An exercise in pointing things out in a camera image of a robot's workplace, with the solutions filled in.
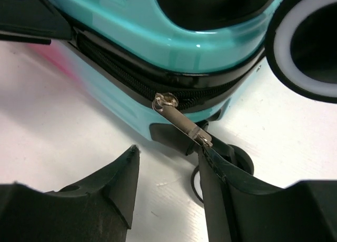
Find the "teal suitcase with grey lining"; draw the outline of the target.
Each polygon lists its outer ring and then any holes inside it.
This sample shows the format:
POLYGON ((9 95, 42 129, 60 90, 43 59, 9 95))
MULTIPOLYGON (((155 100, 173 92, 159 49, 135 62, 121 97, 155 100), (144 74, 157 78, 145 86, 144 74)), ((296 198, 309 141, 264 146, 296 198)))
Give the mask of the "teal suitcase with grey lining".
POLYGON ((269 65, 287 88, 336 103, 336 0, 1 0, 1 40, 27 43, 149 140, 195 143, 269 65))

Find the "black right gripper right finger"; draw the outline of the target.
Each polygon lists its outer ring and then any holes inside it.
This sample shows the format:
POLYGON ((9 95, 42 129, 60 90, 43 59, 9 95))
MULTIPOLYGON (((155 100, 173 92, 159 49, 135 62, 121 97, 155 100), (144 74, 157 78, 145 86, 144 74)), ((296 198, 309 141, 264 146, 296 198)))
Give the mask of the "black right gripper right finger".
POLYGON ((336 181, 268 184, 201 147, 209 241, 336 241, 336 181))

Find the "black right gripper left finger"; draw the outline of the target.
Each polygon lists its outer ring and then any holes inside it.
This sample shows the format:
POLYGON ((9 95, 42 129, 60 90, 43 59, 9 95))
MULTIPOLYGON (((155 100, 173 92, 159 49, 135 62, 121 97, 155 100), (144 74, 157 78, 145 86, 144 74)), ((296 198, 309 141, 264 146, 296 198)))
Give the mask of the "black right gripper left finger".
POLYGON ((140 151, 59 191, 1 185, 1 241, 125 241, 131 229, 140 151))

